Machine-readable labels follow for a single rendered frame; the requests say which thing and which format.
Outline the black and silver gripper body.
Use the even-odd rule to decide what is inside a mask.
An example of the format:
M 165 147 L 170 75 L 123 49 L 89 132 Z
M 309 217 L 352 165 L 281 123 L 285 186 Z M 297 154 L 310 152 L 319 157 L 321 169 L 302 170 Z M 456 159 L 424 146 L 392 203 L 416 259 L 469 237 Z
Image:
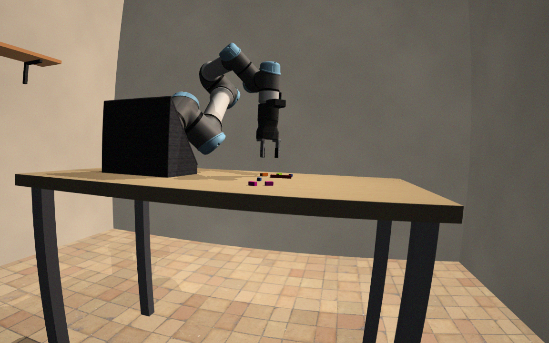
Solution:
M 279 109 L 286 106 L 286 100 L 282 100 L 281 95 L 282 92 L 277 91 L 259 91 L 256 139 L 278 140 Z

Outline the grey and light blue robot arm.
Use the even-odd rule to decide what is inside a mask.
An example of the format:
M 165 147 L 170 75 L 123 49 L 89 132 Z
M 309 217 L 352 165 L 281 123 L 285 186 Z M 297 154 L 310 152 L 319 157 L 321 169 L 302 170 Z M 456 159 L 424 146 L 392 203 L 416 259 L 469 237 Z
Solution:
M 202 154 L 207 155 L 222 144 L 226 138 L 221 131 L 223 116 L 240 98 L 238 89 L 223 74 L 235 72 L 249 93 L 280 91 L 280 65 L 263 61 L 259 70 L 237 45 L 230 43 L 216 60 L 207 61 L 200 68 L 201 84 L 211 94 L 204 113 L 198 110 L 199 101 L 190 93 L 177 92 L 172 96 L 189 142 Z

